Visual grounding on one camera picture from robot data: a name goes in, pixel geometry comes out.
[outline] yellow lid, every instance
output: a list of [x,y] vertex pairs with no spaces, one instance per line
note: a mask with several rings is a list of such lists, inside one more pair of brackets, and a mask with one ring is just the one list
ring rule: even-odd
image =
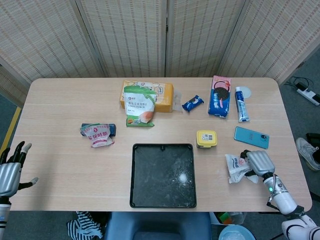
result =
[[217,133],[211,130],[199,130],[196,132],[196,144],[201,148],[211,148],[218,143]]

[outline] shoe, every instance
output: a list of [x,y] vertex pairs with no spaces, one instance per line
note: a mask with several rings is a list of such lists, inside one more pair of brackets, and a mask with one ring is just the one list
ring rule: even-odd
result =
[[318,147],[313,147],[310,143],[304,140],[302,137],[299,137],[295,141],[296,149],[298,150],[299,154],[305,159],[307,166],[312,171],[320,171],[320,164],[317,163],[312,156],[312,154],[319,150]]

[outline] striped cloth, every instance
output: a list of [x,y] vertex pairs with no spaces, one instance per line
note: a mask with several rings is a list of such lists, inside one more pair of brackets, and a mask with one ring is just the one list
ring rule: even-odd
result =
[[88,211],[77,211],[78,219],[67,222],[68,235],[73,240],[92,240],[103,237],[100,223],[93,221]]

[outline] yellow box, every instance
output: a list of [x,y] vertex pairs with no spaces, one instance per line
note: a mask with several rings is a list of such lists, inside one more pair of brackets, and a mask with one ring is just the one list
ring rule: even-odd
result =
[[211,130],[199,130],[196,132],[196,147],[208,149],[218,144],[217,133]]
[[155,112],[171,113],[174,104],[174,86],[172,83],[147,82],[147,81],[128,81],[122,85],[120,104],[125,108],[124,88],[126,86],[141,86],[148,88],[156,93]]

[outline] teal smartphone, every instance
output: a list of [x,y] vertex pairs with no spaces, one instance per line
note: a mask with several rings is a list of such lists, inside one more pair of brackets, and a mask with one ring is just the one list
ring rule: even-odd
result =
[[235,127],[234,140],[239,142],[257,146],[263,149],[268,149],[269,138],[269,135],[258,131],[252,131],[239,126]]

